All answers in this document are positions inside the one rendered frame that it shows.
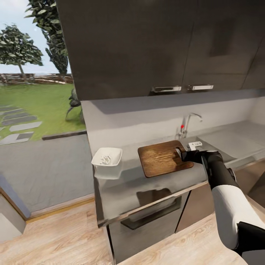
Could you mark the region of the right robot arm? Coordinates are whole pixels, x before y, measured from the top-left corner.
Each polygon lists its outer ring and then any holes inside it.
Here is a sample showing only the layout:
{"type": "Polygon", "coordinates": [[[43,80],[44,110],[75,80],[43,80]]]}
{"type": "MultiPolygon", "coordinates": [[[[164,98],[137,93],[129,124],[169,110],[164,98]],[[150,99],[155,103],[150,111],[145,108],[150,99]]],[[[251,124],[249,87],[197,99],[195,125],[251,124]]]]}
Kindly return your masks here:
{"type": "Polygon", "coordinates": [[[223,245],[238,253],[248,265],[265,265],[265,224],[240,190],[232,169],[225,167],[221,153],[195,149],[200,146],[200,141],[189,143],[188,151],[181,152],[181,159],[204,167],[223,245]]]}

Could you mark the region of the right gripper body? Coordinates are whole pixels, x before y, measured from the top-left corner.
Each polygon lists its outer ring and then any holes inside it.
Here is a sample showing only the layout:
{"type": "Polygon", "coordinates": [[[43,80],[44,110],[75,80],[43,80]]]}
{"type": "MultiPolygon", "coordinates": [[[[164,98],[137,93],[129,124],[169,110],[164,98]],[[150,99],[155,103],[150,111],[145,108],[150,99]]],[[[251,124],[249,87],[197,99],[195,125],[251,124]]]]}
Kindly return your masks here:
{"type": "Polygon", "coordinates": [[[192,162],[196,162],[194,159],[195,154],[199,152],[199,150],[195,150],[195,151],[186,151],[186,152],[181,152],[181,159],[183,162],[186,161],[192,161],[192,162]]]}

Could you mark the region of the cutting board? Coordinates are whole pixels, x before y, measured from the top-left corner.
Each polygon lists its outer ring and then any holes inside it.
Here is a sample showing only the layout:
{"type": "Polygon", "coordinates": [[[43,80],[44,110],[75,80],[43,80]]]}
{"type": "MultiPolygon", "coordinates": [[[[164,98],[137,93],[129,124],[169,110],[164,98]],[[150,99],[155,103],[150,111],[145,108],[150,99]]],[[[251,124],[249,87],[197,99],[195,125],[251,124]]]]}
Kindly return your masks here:
{"type": "Polygon", "coordinates": [[[177,150],[186,152],[178,140],[138,148],[138,155],[146,178],[190,169],[194,162],[183,162],[177,150]]]}

